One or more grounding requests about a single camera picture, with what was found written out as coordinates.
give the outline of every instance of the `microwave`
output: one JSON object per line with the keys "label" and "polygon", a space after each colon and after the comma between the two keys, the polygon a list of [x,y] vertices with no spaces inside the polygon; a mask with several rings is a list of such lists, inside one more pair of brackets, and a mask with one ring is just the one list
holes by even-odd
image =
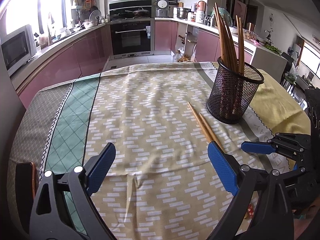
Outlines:
{"label": "microwave", "polygon": [[36,54],[31,25],[1,37],[1,49],[9,76]]}

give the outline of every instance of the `yellow cloth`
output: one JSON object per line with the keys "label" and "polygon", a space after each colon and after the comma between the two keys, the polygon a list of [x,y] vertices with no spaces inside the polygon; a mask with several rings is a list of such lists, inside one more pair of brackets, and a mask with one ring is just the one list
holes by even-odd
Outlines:
{"label": "yellow cloth", "polygon": [[[250,106],[263,123],[272,130],[282,133],[310,134],[310,119],[289,93],[271,76],[259,70],[265,82],[259,86]],[[294,162],[289,161],[290,168]]]}

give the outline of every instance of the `oven handle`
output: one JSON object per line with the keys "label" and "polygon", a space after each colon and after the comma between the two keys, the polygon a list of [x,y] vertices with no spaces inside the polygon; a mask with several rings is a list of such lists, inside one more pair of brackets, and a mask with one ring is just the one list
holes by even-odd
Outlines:
{"label": "oven handle", "polygon": [[128,33],[128,32],[140,32],[140,31],[146,31],[147,29],[142,30],[132,30],[132,31],[124,31],[124,32],[115,32],[115,33]]}

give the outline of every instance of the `blue gripper pad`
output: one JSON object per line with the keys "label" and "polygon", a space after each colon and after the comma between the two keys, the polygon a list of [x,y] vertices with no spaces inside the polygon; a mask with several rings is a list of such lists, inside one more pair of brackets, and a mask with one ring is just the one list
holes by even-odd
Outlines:
{"label": "blue gripper pad", "polygon": [[267,155],[276,152],[276,149],[274,149],[270,143],[264,143],[264,142],[243,142],[241,144],[241,149],[249,153],[258,153],[258,154],[267,154]]}
{"label": "blue gripper pad", "polygon": [[108,143],[99,156],[91,157],[90,160],[92,158],[93,160],[97,160],[96,163],[89,163],[89,166],[93,165],[93,167],[87,175],[88,196],[91,196],[92,193],[96,193],[99,190],[104,178],[106,177],[106,174],[116,158],[116,147],[114,144]]}
{"label": "blue gripper pad", "polygon": [[223,155],[224,153],[220,152],[215,142],[209,143],[208,157],[226,191],[235,196],[239,190],[237,176]]}

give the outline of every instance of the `black chair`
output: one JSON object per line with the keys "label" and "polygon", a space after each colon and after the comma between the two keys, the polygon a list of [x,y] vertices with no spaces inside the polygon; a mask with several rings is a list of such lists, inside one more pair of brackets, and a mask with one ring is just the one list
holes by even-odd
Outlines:
{"label": "black chair", "polygon": [[285,65],[284,71],[282,73],[282,77],[281,77],[281,81],[280,84],[283,86],[284,84],[284,76],[286,73],[289,73],[292,63],[294,62],[294,59],[292,57],[290,57],[288,54],[286,54],[285,52],[283,52],[281,54],[282,57],[284,57],[287,60],[287,65]]}

